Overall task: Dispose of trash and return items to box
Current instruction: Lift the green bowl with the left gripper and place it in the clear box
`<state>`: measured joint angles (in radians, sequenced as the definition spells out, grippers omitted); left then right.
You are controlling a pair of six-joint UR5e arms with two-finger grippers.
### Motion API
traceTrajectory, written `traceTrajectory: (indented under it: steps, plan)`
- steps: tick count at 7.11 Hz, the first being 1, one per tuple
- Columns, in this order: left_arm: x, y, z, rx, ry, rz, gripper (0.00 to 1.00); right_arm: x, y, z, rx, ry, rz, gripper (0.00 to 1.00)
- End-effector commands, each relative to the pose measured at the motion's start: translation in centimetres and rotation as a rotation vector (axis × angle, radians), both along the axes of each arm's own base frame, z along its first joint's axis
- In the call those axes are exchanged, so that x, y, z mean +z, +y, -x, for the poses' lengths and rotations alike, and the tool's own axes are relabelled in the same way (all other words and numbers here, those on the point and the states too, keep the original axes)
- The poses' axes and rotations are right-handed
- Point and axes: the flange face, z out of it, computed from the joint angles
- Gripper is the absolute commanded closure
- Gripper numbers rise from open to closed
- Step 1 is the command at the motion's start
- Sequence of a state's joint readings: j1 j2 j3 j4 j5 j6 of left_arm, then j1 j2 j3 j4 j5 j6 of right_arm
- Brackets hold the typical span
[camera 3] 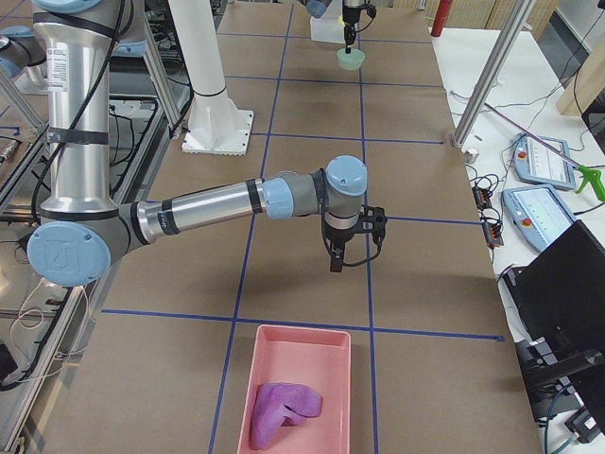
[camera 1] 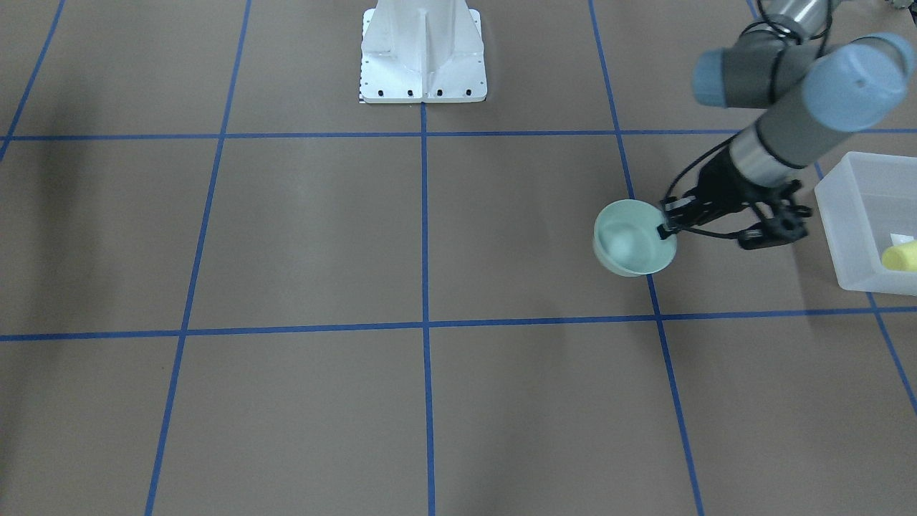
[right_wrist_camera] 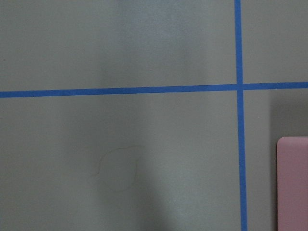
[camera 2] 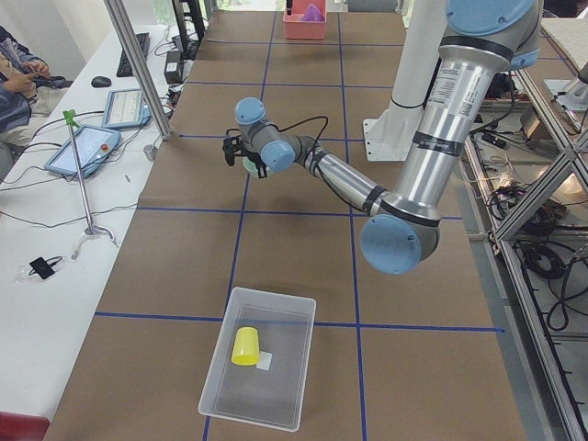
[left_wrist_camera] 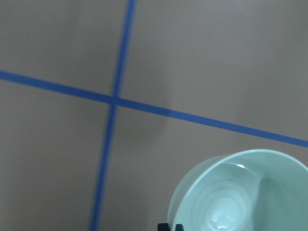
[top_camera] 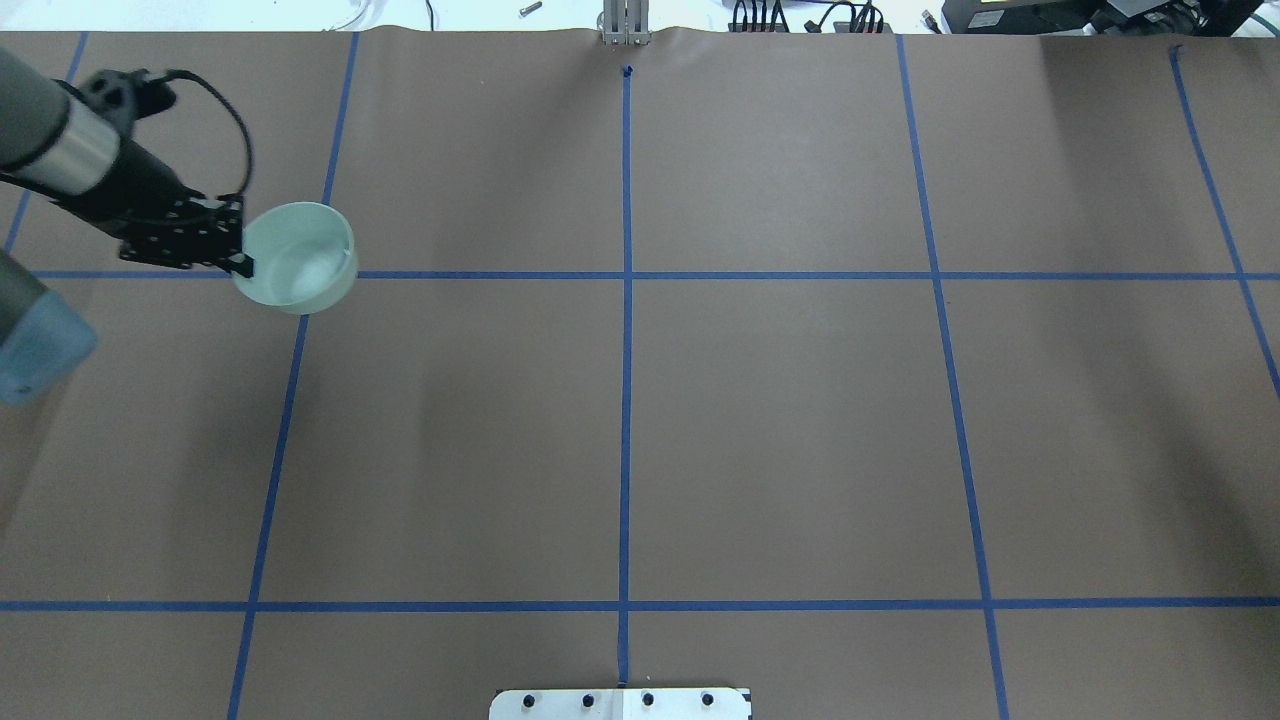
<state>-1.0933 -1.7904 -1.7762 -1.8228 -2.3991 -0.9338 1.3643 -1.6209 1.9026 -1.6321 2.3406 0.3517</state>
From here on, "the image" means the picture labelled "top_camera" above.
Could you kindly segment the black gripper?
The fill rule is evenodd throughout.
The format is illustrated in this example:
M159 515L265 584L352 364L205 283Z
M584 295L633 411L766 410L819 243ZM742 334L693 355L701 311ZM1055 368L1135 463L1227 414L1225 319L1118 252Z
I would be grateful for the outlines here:
M255 277L255 260L242 245L244 186L207 196L187 186L157 156L134 141L134 124L177 104L172 83L191 82L207 91L239 131L244 120L227 97L191 70L155 74L100 70L72 90L99 119L122 136L122 145L105 177L86 193L61 199L63 209L119 240L118 256L189 270L215 266L244 279Z

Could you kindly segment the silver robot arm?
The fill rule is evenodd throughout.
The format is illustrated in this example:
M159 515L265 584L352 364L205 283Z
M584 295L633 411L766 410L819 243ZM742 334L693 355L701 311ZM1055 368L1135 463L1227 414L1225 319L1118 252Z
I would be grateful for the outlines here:
M127 263L186 272L214 266L250 279L243 246L244 196L253 143L244 143L238 187L215 197L188 184L134 138L136 124L177 102L173 85L212 85L192 70L100 70L82 85L41 76L14 53L1 54L1 179L114 238ZM40 278L3 252L1 396L6 406L35 401L95 351L95 329Z

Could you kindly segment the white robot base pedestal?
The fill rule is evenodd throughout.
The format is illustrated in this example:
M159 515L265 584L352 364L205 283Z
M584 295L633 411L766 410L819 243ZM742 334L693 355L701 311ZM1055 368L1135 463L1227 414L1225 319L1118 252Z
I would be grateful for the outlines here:
M489 719L753 719L751 693L731 687L512 689Z

